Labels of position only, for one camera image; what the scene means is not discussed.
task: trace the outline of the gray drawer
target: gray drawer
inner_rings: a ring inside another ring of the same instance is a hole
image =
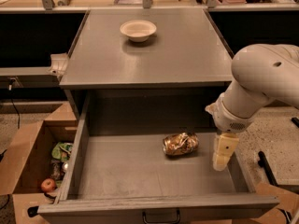
[[[215,129],[197,89],[88,91],[50,223],[178,223],[259,217],[278,204],[249,192],[237,156],[212,168]],[[168,158],[169,134],[195,132],[198,152]]]

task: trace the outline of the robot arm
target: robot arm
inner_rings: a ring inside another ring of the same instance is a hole
[[[251,45],[232,62],[233,81],[216,103],[206,107],[222,131],[215,140],[214,168],[223,170],[255,114],[274,100],[299,107],[299,48],[292,45]]]

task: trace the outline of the white bowl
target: white bowl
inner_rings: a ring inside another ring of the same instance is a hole
[[[121,26],[121,33],[127,35],[131,41],[144,42],[157,30],[155,24],[150,21],[133,20]]]

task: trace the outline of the foil wrapper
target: foil wrapper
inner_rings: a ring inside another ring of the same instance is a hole
[[[198,148],[198,137],[195,133],[180,133],[167,136],[164,140],[163,151],[166,155],[177,156],[192,153]]]

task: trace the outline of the apple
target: apple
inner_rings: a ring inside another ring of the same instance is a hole
[[[41,184],[41,189],[43,192],[54,191],[56,189],[56,183],[55,183],[54,179],[52,179],[52,178],[45,179]]]

